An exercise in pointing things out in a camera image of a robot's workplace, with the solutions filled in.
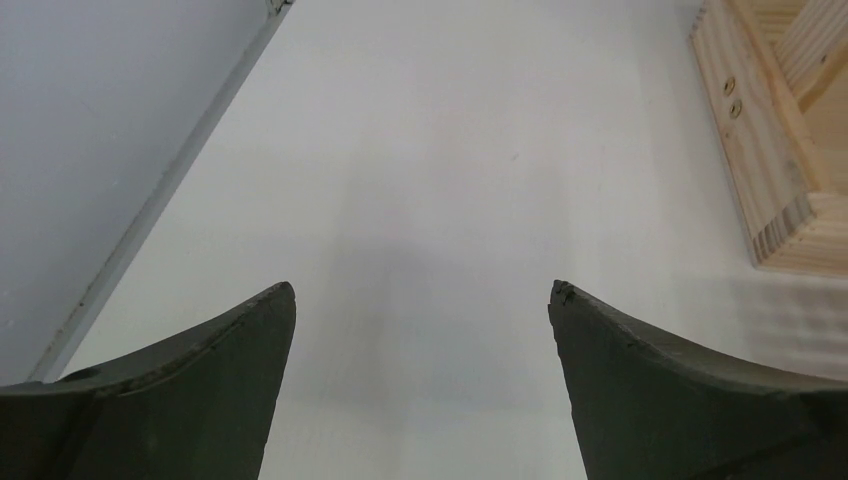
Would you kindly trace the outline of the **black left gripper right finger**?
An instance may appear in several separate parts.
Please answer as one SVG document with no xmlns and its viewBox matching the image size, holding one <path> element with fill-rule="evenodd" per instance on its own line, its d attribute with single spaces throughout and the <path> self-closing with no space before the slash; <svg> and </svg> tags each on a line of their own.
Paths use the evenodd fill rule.
<svg viewBox="0 0 848 480">
<path fill-rule="evenodd" d="M 726 355 L 569 282 L 548 305 L 591 479 L 843 479 L 847 385 Z"/>
</svg>

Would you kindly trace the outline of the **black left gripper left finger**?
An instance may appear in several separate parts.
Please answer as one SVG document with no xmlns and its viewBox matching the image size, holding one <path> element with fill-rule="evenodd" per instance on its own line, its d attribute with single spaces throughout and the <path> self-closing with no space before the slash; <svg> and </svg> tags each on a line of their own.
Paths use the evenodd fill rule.
<svg viewBox="0 0 848 480">
<path fill-rule="evenodd" d="M 255 479 L 296 325 L 287 282 L 52 383 L 1 390 L 5 479 Z"/>
</svg>

